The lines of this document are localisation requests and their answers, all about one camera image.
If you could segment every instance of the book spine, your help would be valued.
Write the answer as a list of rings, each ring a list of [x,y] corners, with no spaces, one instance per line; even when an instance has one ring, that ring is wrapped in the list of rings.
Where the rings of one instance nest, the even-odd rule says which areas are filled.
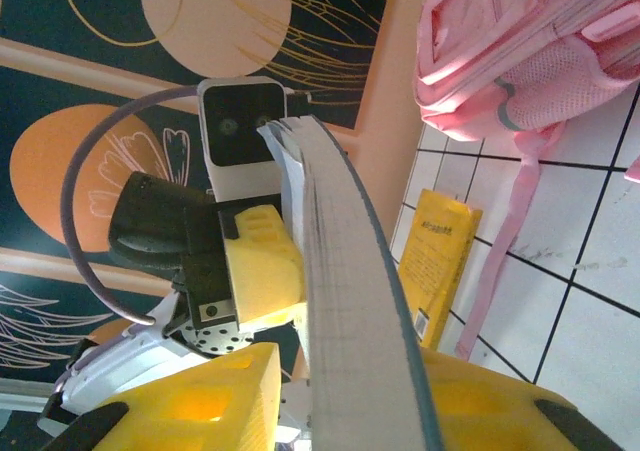
[[[464,273],[464,268],[467,264],[469,253],[471,252],[471,246],[473,245],[473,240],[475,238],[478,225],[480,224],[481,217],[482,211],[473,210],[471,212],[471,216],[469,217],[469,227],[467,228],[466,238],[463,242],[464,244],[460,249],[460,257],[455,267],[453,278],[448,281],[448,289],[444,289],[442,290],[442,293],[439,293],[439,295],[442,296],[442,299],[444,300],[441,307],[439,307],[441,309],[441,312],[438,314],[438,316],[434,316],[433,323],[429,323],[430,329],[428,329],[427,335],[422,342],[422,346],[425,348],[429,348],[432,350],[437,350],[438,348],[438,344],[440,343],[444,327],[447,324],[449,310],[451,309],[451,305],[453,304],[458,286],[460,285],[460,280],[462,279],[462,273]]]

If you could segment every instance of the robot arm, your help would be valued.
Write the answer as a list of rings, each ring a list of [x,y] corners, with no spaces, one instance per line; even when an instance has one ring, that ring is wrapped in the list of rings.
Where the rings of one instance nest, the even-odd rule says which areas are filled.
[[[172,281],[173,291],[156,308],[146,316],[137,315],[113,300],[79,247],[70,212],[75,178],[84,157],[116,122],[161,100],[196,92],[213,196],[134,173],[110,225],[114,262]],[[217,107],[212,105],[214,98]],[[92,291],[114,312],[136,324],[105,344],[88,340],[79,344],[41,415],[42,429],[58,435],[77,416],[114,394],[249,346],[254,332],[284,324],[304,312],[301,257],[278,214],[280,195],[273,192],[279,189],[280,171],[255,126],[286,116],[287,108],[303,114],[307,101],[307,95],[288,92],[267,78],[206,80],[198,89],[183,88],[133,101],[90,133],[71,162],[63,189],[65,239]],[[220,102],[227,103],[226,108]],[[231,133],[230,121],[235,122]],[[254,141],[250,152],[243,154],[247,139]],[[264,149],[256,151],[256,146]],[[220,153],[220,149],[229,152]],[[255,186],[265,179],[268,185]],[[247,213],[255,214],[255,210],[260,210],[264,229],[275,229],[276,235],[269,232],[265,240],[264,232],[261,236],[260,230],[247,225]],[[251,279],[247,264],[255,259],[267,260],[271,269],[282,265],[284,271],[270,273],[266,281],[259,275]],[[279,286],[290,291],[264,299],[265,283],[270,283],[271,290]],[[306,416],[298,421],[306,423]]]

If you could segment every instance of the gold line drawing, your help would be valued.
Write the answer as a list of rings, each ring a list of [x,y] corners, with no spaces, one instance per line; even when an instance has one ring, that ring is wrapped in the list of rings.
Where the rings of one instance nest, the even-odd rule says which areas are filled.
[[[58,303],[56,299],[26,296],[0,284],[0,368],[41,369],[52,361],[68,359],[68,354],[55,348],[74,346],[86,335],[59,331],[100,323],[112,316],[74,316],[42,309]]]
[[[163,45],[162,38],[175,30],[184,0],[179,0],[177,12],[166,31],[153,39],[137,43],[124,43],[104,35],[88,22],[73,0],[67,1],[77,18],[96,36],[113,45],[139,47],[156,42]],[[248,18],[260,23],[262,31],[276,34],[286,33],[284,41],[280,44],[280,42],[275,42],[265,36],[265,33],[260,31],[260,27],[256,27],[254,30],[255,36],[262,42],[269,44],[269,47],[265,49],[279,49],[279,55],[284,59],[278,58],[278,55],[273,58],[262,56],[261,54],[263,53],[250,50],[241,44],[234,44],[233,46],[238,55],[247,58],[248,62],[255,63],[277,77],[305,87],[305,90],[310,91],[313,95],[313,104],[325,106],[357,105],[358,101],[354,99],[353,95],[343,96],[336,95],[336,93],[362,91],[366,83],[369,61],[350,62],[349,60],[339,59],[336,56],[343,54],[341,51],[348,50],[373,51],[373,44],[363,43],[362,38],[355,34],[356,29],[359,30],[358,32],[364,31],[374,38],[378,33],[381,24],[380,19],[368,12],[368,9],[365,9],[370,6],[370,3],[367,2],[367,6],[364,6],[365,3],[359,2],[359,0],[347,0],[354,11],[349,12],[332,3],[332,0],[290,1],[293,8],[306,13],[306,15],[317,20],[328,30],[331,30],[330,35],[323,35],[322,32],[310,32],[298,25],[276,19],[247,0],[230,0]],[[383,7],[385,3],[386,0],[379,0],[379,4],[376,6]],[[330,95],[325,93],[314,95],[318,91],[329,91]]]
[[[107,184],[107,189],[89,191],[90,211],[95,217],[111,218],[115,202],[123,188],[121,183],[126,182],[122,176],[134,171],[150,173],[182,186],[187,185],[191,141],[186,131],[164,128],[162,151],[154,144],[153,138],[143,131],[123,137],[107,134],[105,139],[111,145],[111,149],[105,152],[98,165],[98,175],[104,180],[103,184]],[[144,155],[152,153],[153,169],[145,169],[136,159],[136,152]]]

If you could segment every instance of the yellow book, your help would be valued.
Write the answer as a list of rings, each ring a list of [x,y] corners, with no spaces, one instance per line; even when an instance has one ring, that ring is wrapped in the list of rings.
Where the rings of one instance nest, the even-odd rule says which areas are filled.
[[[437,349],[482,211],[423,190],[398,274],[420,344]]]

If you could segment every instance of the mesh pocket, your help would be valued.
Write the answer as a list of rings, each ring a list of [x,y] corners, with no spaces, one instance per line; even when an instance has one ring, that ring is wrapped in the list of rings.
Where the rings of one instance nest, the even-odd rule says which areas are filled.
[[[503,123],[538,129],[582,114],[620,94],[628,80],[614,79],[583,41],[568,37],[551,43],[502,77],[509,99],[501,105]]]

